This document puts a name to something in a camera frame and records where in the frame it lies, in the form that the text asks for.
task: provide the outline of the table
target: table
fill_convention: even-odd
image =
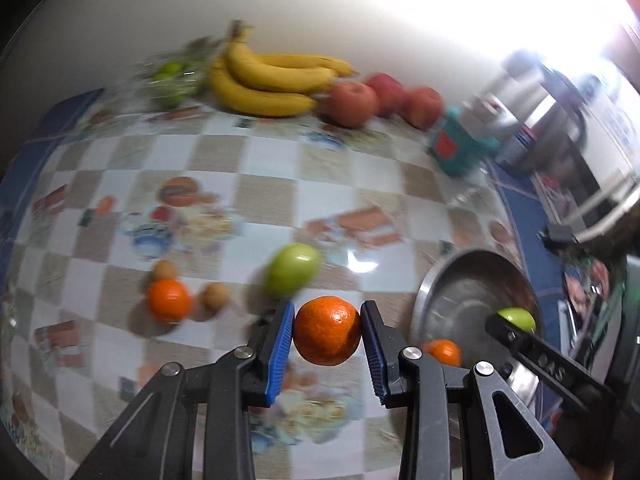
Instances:
[[[51,480],[75,471],[162,364],[206,364],[247,341],[264,309],[262,269],[287,243],[325,254],[296,308],[324,295],[375,300],[405,333],[425,273],[453,247],[489,245],[519,261],[488,173],[444,175],[400,119],[347,131],[203,104],[117,115],[98,100],[60,139],[31,187],[12,191],[27,205],[8,241],[0,332],[0,418]],[[158,325],[145,287],[159,257],[194,295],[220,281],[232,301]],[[362,344],[337,367],[292,346],[282,394],[251,425],[259,479],[398,477],[404,413],[380,406]]]

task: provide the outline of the bunch of bananas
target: bunch of bananas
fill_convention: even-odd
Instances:
[[[316,106],[310,94],[326,91],[337,76],[355,71],[340,59],[312,54],[254,54],[246,44],[252,27],[234,22],[223,55],[214,60],[211,88],[236,112],[286,117]]]

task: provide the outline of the teal container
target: teal container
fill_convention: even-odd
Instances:
[[[484,158],[494,157],[500,150],[500,142],[494,137],[474,139],[457,120],[459,110],[450,108],[445,123],[431,144],[433,156],[449,176],[468,175]]]

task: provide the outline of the silver screw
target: silver screw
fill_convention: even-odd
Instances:
[[[180,365],[178,363],[167,363],[160,368],[160,371],[162,372],[162,375],[172,377],[180,372]]]
[[[234,350],[234,355],[238,359],[248,359],[254,354],[254,351],[251,350],[250,346],[239,346]]]
[[[407,359],[420,359],[420,357],[422,357],[422,352],[415,346],[408,346],[402,350],[402,355]]]
[[[476,372],[480,375],[489,376],[494,373],[494,366],[487,361],[480,361],[476,363]]]

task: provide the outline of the white wall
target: white wall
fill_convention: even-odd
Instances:
[[[113,82],[149,54],[222,36],[235,18],[255,25],[257,51],[342,57],[363,74],[433,86],[456,104],[489,81],[525,36],[545,36],[548,10],[561,7],[558,0],[550,7],[536,0],[47,0],[0,69],[0,168],[56,102]],[[567,28],[555,23],[550,32]]]

